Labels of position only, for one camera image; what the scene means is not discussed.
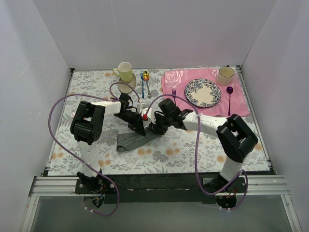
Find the grey cloth napkin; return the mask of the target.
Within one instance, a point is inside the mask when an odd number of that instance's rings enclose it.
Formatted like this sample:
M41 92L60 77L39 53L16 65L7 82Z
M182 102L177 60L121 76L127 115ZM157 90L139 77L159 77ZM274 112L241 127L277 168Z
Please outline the grey cloth napkin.
M160 138L162 135L155 134L150 130L146 130L146 135L142 136L138 133L121 133L117 135L116 151L124 153L127 151L135 150L152 140Z

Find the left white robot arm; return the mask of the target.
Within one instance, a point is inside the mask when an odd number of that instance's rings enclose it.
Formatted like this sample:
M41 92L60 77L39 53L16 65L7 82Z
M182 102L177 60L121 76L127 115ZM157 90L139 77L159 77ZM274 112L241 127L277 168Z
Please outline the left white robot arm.
M70 132L77 141L81 159L85 162L82 172L77 176L81 179L83 186L92 193L102 190L103 182L98 177L101 167L98 163L97 140L102 133L105 116L115 115L128 123L128 127L135 133L134 136L146 136L143 120L140 114L132 112L129 107L131 97L122 93L118 101L101 101L97 103L80 102Z

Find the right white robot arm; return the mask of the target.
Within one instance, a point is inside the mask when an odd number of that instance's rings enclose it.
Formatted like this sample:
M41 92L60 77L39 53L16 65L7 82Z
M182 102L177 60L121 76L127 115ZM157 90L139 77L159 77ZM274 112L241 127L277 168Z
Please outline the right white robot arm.
M167 128L173 126L186 131L196 131L197 136L205 133L219 139L227 156L224 166L218 175L219 189L207 192L200 180L197 180L201 191L213 196L222 191L229 192L236 186L236 179L245 171L243 162L258 143L258 138L246 122L236 114L228 118L213 117L200 114L192 106L191 109L180 110L170 98L160 104L160 112L155 112L150 106L142 110L142 119L150 120L149 127L163 134Z

